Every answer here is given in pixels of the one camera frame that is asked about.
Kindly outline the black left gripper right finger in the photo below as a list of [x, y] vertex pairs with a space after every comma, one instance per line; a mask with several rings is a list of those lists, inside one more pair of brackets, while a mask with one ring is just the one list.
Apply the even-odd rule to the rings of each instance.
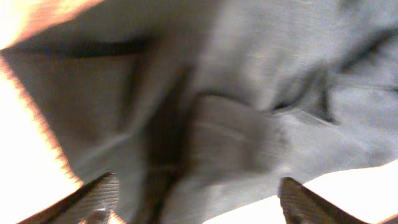
[[280, 180], [278, 197], [287, 224], [367, 224], [291, 177]]

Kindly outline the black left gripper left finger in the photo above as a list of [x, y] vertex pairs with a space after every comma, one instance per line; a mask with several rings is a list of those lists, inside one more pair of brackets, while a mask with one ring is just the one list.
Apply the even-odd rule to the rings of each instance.
[[106, 224], [119, 202], [119, 180], [107, 172], [20, 224]]

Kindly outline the black t-shirt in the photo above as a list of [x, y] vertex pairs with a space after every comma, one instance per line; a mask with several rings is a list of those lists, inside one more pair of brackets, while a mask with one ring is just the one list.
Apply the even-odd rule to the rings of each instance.
[[2, 1], [1, 222], [112, 172], [110, 223], [397, 212], [396, 1]]

